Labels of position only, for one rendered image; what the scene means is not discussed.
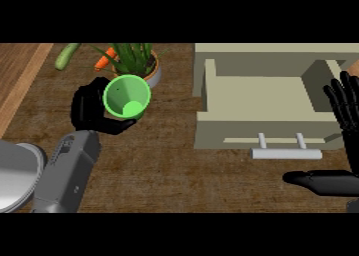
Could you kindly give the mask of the green cucumber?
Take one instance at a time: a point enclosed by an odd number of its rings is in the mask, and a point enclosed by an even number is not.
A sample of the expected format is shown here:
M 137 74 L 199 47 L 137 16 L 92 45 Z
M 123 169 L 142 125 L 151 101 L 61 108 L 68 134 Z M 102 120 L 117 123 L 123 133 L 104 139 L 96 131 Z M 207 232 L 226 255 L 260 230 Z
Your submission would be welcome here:
M 70 63 L 71 57 L 80 48 L 80 43 L 70 43 L 61 50 L 61 53 L 55 60 L 55 69 L 62 71 Z

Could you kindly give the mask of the green cup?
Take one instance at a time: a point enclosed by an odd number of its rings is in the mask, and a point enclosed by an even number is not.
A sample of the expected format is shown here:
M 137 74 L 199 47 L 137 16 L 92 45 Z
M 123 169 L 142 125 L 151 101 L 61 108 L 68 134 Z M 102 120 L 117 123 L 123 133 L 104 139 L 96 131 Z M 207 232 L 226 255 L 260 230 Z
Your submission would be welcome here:
M 151 100 L 146 81 L 136 75 L 121 75 L 108 83 L 102 102 L 109 114 L 123 119 L 139 119 Z

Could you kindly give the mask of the orange carrot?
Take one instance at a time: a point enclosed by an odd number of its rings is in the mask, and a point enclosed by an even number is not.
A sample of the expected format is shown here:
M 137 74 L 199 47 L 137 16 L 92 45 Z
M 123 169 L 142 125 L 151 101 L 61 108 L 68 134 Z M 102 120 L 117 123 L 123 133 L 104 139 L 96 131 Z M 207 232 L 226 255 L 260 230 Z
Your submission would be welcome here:
M 109 55 L 111 58 L 115 58 L 117 53 L 115 53 L 112 47 L 108 48 L 105 53 Z M 96 64 L 95 64 L 95 70 L 101 71 L 106 67 L 108 63 L 109 63 L 108 58 L 105 56 L 102 56 L 101 59 L 98 60 Z

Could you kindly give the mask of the beige open drawer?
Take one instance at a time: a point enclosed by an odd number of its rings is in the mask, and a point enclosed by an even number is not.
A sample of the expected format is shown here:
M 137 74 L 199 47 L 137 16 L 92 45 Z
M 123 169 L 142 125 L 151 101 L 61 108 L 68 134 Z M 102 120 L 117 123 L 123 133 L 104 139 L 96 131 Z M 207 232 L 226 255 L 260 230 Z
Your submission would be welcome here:
M 273 148 L 343 147 L 340 125 L 322 87 L 338 75 L 329 61 L 315 61 L 297 77 L 219 76 L 205 61 L 202 110 L 197 113 L 194 147 L 248 149 L 264 138 Z

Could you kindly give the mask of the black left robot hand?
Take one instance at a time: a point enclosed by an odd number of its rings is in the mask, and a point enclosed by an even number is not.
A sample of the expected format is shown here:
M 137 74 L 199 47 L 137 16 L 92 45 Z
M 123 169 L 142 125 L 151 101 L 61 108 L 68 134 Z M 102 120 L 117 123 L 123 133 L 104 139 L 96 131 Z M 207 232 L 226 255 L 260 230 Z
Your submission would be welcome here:
M 93 130 L 118 135 L 136 124 L 136 120 L 118 121 L 104 116 L 102 94 L 108 83 L 105 77 L 96 77 L 87 85 L 78 87 L 73 96 L 70 119 L 77 131 Z

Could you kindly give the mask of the beige cabinet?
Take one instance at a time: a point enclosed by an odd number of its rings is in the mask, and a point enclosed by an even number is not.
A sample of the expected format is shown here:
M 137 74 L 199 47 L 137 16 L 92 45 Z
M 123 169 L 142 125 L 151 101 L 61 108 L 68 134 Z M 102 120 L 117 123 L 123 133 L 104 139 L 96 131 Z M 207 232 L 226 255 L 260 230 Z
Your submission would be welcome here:
M 220 76 L 297 77 L 315 60 L 335 60 L 346 70 L 359 60 L 359 43 L 195 43 L 194 89 L 201 96 L 205 60 Z

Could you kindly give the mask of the green potted plant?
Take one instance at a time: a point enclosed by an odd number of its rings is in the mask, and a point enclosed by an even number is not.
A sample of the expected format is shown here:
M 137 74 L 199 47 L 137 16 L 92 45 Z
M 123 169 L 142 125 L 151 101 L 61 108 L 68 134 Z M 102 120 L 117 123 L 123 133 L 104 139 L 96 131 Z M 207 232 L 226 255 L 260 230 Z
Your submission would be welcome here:
M 101 57 L 105 56 L 109 60 L 106 67 L 101 71 L 111 72 L 115 77 L 126 74 L 136 75 L 154 88 L 161 80 L 160 57 L 166 51 L 157 54 L 151 43 L 111 43 L 109 47 L 114 48 L 117 53 L 115 58 L 111 58 L 105 53 L 108 49 L 101 50 L 93 47 L 101 53 Z

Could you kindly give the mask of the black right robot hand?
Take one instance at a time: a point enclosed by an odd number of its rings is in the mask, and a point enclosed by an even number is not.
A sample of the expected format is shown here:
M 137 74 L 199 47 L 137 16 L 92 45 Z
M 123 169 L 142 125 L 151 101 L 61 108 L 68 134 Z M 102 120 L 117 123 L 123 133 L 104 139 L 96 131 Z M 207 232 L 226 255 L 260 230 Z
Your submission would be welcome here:
M 341 71 L 324 93 L 340 124 L 350 170 L 290 171 L 282 180 L 319 196 L 359 197 L 359 77 Z

